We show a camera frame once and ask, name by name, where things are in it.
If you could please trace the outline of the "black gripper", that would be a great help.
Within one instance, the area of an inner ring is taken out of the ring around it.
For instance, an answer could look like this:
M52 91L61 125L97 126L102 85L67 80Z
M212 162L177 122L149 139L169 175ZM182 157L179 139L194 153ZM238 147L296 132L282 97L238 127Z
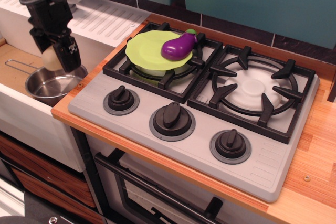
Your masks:
M72 13L67 0L35 0L27 5L29 31L41 53L49 47L54 49L65 72L72 72L81 66L79 48L68 23Z

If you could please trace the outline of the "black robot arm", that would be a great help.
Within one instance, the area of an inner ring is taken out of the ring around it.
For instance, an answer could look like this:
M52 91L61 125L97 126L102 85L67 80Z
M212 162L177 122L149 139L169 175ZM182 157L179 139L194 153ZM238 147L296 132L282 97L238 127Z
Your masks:
M67 0L19 0L30 13L28 22L46 69L72 72L81 66L80 53L68 23L73 19Z

